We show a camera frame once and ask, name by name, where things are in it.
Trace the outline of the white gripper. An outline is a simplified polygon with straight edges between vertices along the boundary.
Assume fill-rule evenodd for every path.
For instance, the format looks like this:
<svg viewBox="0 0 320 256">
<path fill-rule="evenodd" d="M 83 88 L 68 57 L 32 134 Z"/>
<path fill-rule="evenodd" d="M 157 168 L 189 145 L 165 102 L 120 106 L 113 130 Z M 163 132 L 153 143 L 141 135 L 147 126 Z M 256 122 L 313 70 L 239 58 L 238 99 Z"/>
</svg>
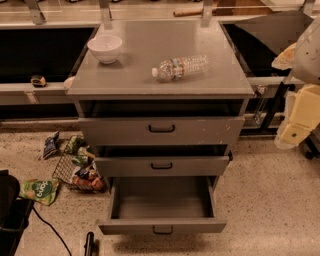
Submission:
<svg viewBox="0 0 320 256">
<path fill-rule="evenodd" d="M 285 119 L 274 143 L 278 149 L 291 149 L 306 139 L 320 123 L 320 86 L 307 84 L 285 98 Z"/>
</svg>

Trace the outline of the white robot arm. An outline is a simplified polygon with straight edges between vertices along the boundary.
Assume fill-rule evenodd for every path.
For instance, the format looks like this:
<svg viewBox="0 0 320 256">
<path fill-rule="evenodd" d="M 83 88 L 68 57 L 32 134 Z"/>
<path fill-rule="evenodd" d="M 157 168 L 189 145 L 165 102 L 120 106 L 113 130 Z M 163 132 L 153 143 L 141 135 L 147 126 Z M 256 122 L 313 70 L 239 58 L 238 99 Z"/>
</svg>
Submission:
<svg viewBox="0 0 320 256">
<path fill-rule="evenodd" d="M 285 99 L 285 119 L 274 143 L 279 149 L 291 149 L 306 139 L 320 123 L 320 17 L 272 62 L 279 70 L 290 69 L 289 82 L 296 78 L 303 87 L 289 92 Z"/>
</svg>

